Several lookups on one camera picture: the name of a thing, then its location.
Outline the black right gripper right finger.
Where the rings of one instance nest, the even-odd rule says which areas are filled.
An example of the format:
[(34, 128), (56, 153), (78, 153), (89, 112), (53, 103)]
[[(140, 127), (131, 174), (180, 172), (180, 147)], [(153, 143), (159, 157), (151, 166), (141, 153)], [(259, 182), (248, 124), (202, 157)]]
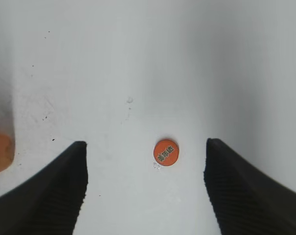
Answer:
[(204, 183), (223, 235), (296, 235), (296, 192), (220, 139), (206, 142)]

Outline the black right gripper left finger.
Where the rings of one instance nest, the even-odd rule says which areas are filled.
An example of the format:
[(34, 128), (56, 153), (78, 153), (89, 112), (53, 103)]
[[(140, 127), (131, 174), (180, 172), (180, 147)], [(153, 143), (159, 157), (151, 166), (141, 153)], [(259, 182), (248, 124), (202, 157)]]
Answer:
[(73, 234), (87, 185), (87, 143), (76, 141), (0, 196), (0, 235)]

